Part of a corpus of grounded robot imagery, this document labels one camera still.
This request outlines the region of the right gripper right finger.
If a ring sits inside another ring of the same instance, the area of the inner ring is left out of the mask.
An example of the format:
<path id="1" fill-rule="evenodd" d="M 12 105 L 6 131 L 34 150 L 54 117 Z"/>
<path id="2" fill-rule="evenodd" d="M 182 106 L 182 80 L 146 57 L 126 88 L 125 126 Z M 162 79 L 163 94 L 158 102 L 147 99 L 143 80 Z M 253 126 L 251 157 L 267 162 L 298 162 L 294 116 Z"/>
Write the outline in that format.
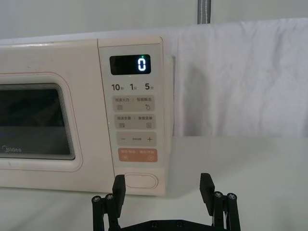
<path id="1" fill-rule="evenodd" d="M 208 173 L 200 176 L 200 193 L 209 216 L 212 217 L 210 231 L 239 231 L 241 229 L 237 195 L 224 195 L 215 190 L 215 185 Z"/>

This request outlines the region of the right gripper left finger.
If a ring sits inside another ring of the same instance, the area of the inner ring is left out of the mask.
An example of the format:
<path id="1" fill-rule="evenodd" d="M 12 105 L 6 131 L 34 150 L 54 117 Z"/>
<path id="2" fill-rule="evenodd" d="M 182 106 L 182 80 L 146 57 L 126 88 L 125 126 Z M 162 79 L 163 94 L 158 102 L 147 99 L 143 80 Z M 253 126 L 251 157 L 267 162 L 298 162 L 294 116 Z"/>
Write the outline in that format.
<path id="1" fill-rule="evenodd" d="M 126 194 L 125 176 L 117 175 L 112 187 L 112 193 L 107 194 L 104 198 L 99 195 L 91 199 L 92 202 L 92 223 L 94 231 L 104 230 L 104 214 L 108 215 L 109 231 L 120 231 L 118 224 L 122 206 Z"/>

